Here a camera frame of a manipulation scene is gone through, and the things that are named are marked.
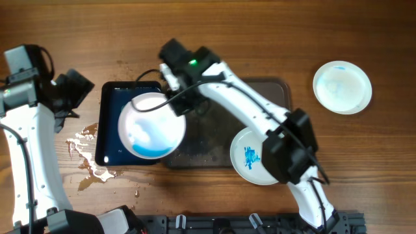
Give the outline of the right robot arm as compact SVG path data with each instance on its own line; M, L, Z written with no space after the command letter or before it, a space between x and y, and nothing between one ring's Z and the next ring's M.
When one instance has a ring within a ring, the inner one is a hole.
M316 232L328 233L335 209L323 184L329 179L316 158L317 140L309 116L267 100L239 79L206 47L191 52L174 40L159 53L163 77L172 90L170 106L177 116L210 99L252 130L261 142L261 164L289 186L301 218Z

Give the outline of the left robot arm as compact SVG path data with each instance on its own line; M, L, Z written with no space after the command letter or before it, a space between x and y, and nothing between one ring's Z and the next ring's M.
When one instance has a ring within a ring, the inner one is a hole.
M52 81L36 68L21 70L1 87L1 129L14 177L13 233L145 233L127 206L101 215L74 211L64 191L55 133L94 84L75 70Z

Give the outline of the white plate blue stain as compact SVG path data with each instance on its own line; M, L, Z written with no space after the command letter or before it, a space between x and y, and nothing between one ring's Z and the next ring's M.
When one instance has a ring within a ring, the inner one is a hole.
M357 114L372 99L372 85L367 74L347 61L331 61L314 74L313 92L318 102L337 114Z

